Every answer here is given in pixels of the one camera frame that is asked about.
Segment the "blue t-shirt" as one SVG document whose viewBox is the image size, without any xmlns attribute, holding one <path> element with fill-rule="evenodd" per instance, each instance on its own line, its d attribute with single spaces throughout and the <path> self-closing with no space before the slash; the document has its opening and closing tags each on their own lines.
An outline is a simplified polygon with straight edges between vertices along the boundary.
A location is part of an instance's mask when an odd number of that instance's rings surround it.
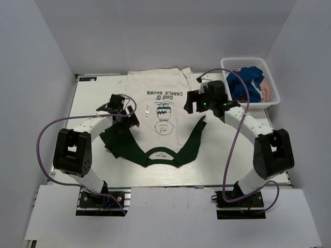
<svg viewBox="0 0 331 248">
<path fill-rule="evenodd" d="M 259 85 L 264 79 L 263 71 L 256 66 L 243 67 L 236 72 L 236 74 L 243 80 L 245 85 L 250 83 L 252 80 Z M 230 94 L 233 92 L 236 85 L 242 84 L 239 78 L 232 73 L 227 76 L 226 81 L 228 83 Z"/>
</svg>

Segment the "white green-sleeved printed t-shirt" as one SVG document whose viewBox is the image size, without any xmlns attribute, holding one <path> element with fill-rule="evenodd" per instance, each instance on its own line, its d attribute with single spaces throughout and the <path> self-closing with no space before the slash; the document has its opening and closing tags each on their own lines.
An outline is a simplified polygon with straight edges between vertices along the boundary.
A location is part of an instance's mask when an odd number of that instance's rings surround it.
<svg viewBox="0 0 331 248">
<path fill-rule="evenodd" d="M 139 126 L 100 134 L 105 148 L 143 167 L 166 164 L 179 168 L 194 161 L 206 126 L 205 116 L 184 110 L 189 91 L 198 89 L 190 68 L 130 71 L 125 93 L 136 104 Z"/>
</svg>

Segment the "pink t-shirt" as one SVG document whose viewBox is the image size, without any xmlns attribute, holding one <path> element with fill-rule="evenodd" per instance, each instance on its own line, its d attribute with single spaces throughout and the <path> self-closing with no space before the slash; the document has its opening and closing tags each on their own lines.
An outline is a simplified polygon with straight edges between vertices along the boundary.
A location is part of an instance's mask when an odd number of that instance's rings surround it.
<svg viewBox="0 0 331 248">
<path fill-rule="evenodd" d="M 265 79 L 259 85 L 252 80 L 246 84 L 246 87 L 249 92 L 250 103 L 264 103 L 269 101 L 271 91 Z M 238 102 L 247 102 L 247 94 L 242 84 L 235 86 L 231 97 Z"/>
</svg>

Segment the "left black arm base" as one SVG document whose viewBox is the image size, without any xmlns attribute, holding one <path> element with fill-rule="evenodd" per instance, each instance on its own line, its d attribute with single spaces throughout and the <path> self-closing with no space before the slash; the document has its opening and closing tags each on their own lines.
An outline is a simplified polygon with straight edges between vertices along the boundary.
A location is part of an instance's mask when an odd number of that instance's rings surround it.
<svg viewBox="0 0 331 248">
<path fill-rule="evenodd" d="M 109 193 L 116 198 L 125 213 L 127 213 L 130 205 L 131 190 L 109 189 Z M 76 216 L 124 217 L 125 214 L 113 198 L 96 196 L 81 190 L 78 197 Z"/>
</svg>

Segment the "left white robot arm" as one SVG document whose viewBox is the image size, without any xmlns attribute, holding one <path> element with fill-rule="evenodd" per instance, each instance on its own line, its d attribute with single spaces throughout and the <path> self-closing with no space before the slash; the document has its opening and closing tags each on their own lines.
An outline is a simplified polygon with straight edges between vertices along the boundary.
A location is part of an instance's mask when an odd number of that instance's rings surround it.
<svg viewBox="0 0 331 248">
<path fill-rule="evenodd" d="M 73 178 L 78 186 L 92 194 L 92 201 L 97 206 L 104 206 L 109 201 L 107 183 L 92 169 L 92 142 L 108 128 L 122 133 L 131 127 L 139 126 L 135 114 L 136 102 L 128 95 L 112 94 L 109 102 L 96 109 L 96 114 L 73 116 L 71 119 L 85 119 L 73 129 L 59 131 L 53 166 L 63 174 Z"/>
</svg>

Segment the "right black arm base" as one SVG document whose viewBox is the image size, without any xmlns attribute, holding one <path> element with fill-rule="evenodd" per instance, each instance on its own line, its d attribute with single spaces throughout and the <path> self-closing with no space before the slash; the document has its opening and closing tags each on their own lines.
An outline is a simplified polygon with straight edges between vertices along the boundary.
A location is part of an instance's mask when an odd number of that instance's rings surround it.
<svg viewBox="0 0 331 248">
<path fill-rule="evenodd" d="M 216 204 L 218 220 L 257 220 L 266 218 L 261 192 L 240 201 L 227 203 L 222 197 L 222 192 L 216 191 L 211 196 L 211 200 Z"/>
</svg>

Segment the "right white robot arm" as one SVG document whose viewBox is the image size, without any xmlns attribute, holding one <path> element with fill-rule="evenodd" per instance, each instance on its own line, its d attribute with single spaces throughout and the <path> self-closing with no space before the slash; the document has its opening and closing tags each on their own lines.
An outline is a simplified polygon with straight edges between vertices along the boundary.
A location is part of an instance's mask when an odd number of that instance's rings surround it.
<svg viewBox="0 0 331 248">
<path fill-rule="evenodd" d="M 200 89 L 187 92 L 184 110 L 211 110 L 215 117 L 236 129 L 253 146 L 253 168 L 233 187 L 233 198 L 223 199 L 245 206 L 252 195 L 270 183 L 274 177 L 294 167 L 290 136 L 285 129 L 275 130 L 261 124 L 247 113 L 247 108 L 235 100 L 229 100 L 222 81 L 210 81 Z"/>
</svg>

